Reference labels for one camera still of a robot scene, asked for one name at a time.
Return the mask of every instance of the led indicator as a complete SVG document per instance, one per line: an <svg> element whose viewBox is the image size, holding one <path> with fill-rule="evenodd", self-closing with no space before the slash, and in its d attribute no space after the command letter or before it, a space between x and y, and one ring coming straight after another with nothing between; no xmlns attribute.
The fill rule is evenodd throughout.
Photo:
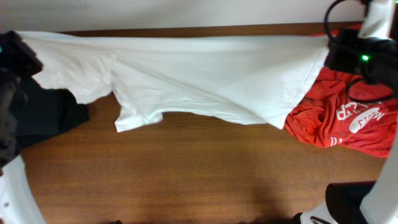
<svg viewBox="0 0 398 224"><path fill-rule="evenodd" d="M364 60L365 62L367 62L369 60L369 56L367 55L362 55L362 60Z"/></svg>

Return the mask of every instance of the red t-shirt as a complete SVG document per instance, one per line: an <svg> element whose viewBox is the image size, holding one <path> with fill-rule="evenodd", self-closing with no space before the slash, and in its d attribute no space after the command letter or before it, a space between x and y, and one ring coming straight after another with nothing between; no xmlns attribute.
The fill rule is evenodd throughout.
<svg viewBox="0 0 398 224"><path fill-rule="evenodd" d="M388 157L394 142L397 100L373 104L351 101L346 85L361 78L323 68L306 98L288 115L285 129L298 140L320 147L342 145L377 157ZM390 95L382 85L357 83L350 95L372 100Z"/></svg>

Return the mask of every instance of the black garment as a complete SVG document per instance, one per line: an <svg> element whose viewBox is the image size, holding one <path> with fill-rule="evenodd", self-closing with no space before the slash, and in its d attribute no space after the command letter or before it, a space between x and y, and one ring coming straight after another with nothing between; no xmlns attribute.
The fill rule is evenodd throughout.
<svg viewBox="0 0 398 224"><path fill-rule="evenodd" d="M16 139L25 148L67 132L89 120L88 107L78 105L68 90L44 90L33 78L24 80L13 99Z"/></svg>

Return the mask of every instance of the wood grain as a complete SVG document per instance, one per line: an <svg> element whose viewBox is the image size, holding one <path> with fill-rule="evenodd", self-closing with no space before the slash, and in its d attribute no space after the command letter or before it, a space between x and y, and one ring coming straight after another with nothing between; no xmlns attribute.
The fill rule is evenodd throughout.
<svg viewBox="0 0 398 224"><path fill-rule="evenodd" d="M278 27L266 33L286 29ZM257 32L240 29L247 28L217 35ZM123 32L118 35L138 35ZM104 97L90 105L90 122L23 151L32 193L49 224L291 217L321 203L329 183L374 180L384 163L352 149L302 144L269 125L242 126L190 113L166 113L159 124L117 133L118 115L114 96Z"/></svg>
<svg viewBox="0 0 398 224"><path fill-rule="evenodd" d="M340 29L356 24L358 22L331 22L330 27L331 29ZM311 35L323 32L323 24L316 22L169 29L86 30L63 32L63 34L80 37L215 37L229 35Z"/></svg>

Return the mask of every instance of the white logo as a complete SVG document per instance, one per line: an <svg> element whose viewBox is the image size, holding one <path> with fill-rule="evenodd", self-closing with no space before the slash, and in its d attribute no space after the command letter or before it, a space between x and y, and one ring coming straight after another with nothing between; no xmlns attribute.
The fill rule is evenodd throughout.
<svg viewBox="0 0 398 224"><path fill-rule="evenodd" d="M335 137L330 137L330 140L331 140L331 143L330 143L330 146L335 146L335 145L337 145L337 138L335 138Z"/></svg>
<svg viewBox="0 0 398 224"><path fill-rule="evenodd" d="M346 105L340 106L341 110L336 110L336 116L339 121L344 121L345 119L349 118L354 114L359 114L364 110L369 108L369 105L373 105L374 103L347 103Z"/></svg>
<svg viewBox="0 0 398 224"><path fill-rule="evenodd" d="M379 109L380 108L372 108L358 115L350 124L349 131L352 133L357 133L359 130L363 129L363 127L365 127L365 125L368 124L373 118L376 118L379 121L380 118L385 115L385 113L380 113Z"/></svg>

